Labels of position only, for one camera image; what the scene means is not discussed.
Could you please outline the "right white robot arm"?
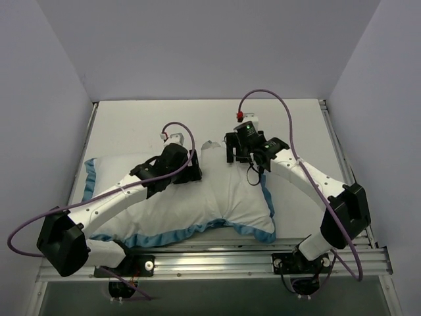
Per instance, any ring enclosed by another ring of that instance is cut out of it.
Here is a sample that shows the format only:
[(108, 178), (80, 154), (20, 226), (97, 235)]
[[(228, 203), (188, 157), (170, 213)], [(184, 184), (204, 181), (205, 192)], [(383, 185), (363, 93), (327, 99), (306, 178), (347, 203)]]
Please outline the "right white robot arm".
[(259, 172), (271, 172), (288, 180), (319, 205), (324, 212), (320, 229), (301, 242), (292, 255), (298, 271), (308, 271), (316, 259), (333, 248), (343, 249), (371, 223), (365, 189), (350, 186), (324, 174), (279, 138), (267, 140), (251, 121), (228, 132), (226, 160), (256, 165)]

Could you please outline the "blue houndstooth pillowcase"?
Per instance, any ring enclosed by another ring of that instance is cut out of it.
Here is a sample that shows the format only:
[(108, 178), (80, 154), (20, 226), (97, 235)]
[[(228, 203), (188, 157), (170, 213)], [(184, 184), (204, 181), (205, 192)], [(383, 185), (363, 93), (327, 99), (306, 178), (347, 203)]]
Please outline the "blue houndstooth pillowcase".
[(199, 181), (169, 185), (108, 220), (90, 238), (151, 248), (231, 227), (259, 242), (274, 242), (274, 206), (265, 177), (248, 175), (247, 163), (227, 163), (226, 150), (216, 142), (205, 143), (197, 154)]

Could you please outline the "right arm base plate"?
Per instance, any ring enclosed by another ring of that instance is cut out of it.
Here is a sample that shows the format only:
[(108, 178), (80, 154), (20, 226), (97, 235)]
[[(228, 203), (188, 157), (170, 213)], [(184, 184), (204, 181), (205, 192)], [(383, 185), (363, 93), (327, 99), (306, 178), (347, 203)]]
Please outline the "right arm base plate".
[(271, 257), (273, 271), (276, 275), (315, 275), (327, 273), (331, 267), (331, 261), (327, 253), (312, 261), (307, 260), (298, 251), (295, 253), (273, 253)]

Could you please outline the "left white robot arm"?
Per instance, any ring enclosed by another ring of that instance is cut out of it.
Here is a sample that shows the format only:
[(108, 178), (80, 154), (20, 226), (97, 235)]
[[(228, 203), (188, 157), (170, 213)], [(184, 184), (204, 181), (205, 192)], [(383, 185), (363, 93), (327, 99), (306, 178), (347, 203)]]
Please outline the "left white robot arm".
[(69, 277), (85, 265), (106, 267), (118, 276), (133, 267), (132, 251), (123, 242), (92, 240), (108, 220), (171, 184), (201, 179), (197, 152), (171, 143), (162, 153), (136, 165), (121, 180), (88, 201), (54, 209), (45, 216), (37, 248), (58, 274)]

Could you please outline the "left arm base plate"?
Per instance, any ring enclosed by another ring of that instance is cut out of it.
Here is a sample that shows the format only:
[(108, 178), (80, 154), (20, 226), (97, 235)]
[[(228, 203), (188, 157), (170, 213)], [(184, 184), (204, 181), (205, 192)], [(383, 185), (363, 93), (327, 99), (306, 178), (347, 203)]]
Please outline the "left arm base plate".
[(120, 277), (152, 277), (155, 270), (155, 256), (153, 255), (131, 255), (123, 259), (116, 268), (96, 267), (95, 278), (106, 278), (111, 275), (105, 271), (110, 271)]

